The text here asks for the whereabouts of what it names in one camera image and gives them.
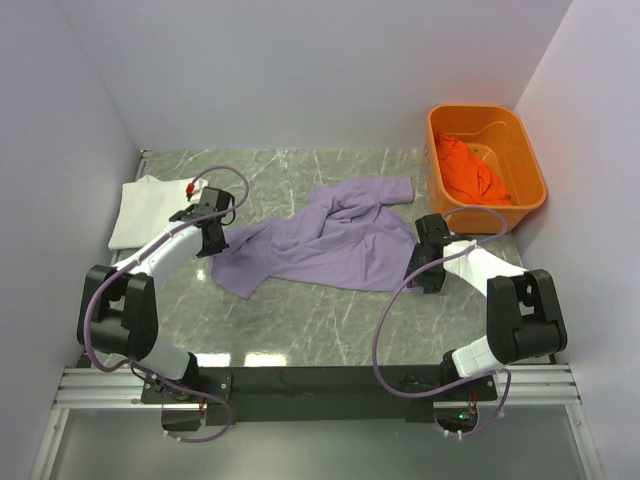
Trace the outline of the purple t shirt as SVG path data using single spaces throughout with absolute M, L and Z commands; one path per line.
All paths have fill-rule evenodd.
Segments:
M 269 278 L 347 290 L 391 292 L 416 244 L 393 206 L 414 198 L 408 176 L 326 185 L 297 214 L 227 231 L 228 248 L 209 262 L 212 280 L 248 299 Z

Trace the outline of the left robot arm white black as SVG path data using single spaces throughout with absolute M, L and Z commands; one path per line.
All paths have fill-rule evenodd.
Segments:
M 94 367 L 104 373 L 124 365 L 137 368 L 146 373 L 151 388 L 164 383 L 176 402 L 225 396 L 227 381 L 215 386 L 201 374 L 194 354 L 160 336 L 156 294 L 187 260 L 228 247 L 223 218 L 235 209 L 231 193 L 205 187 L 197 203 L 173 214 L 165 229 L 135 254 L 88 271 L 77 339 Z

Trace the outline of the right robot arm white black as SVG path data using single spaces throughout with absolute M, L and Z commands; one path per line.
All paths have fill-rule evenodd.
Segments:
M 431 396 L 460 399 L 489 372 L 514 362 L 563 351 L 567 330 L 554 280 L 544 269 L 526 270 L 489 253 L 464 234 L 452 233 L 440 214 L 415 222 L 418 243 L 405 276 L 411 286 L 438 293 L 455 275 L 486 299 L 486 333 L 447 352 Z

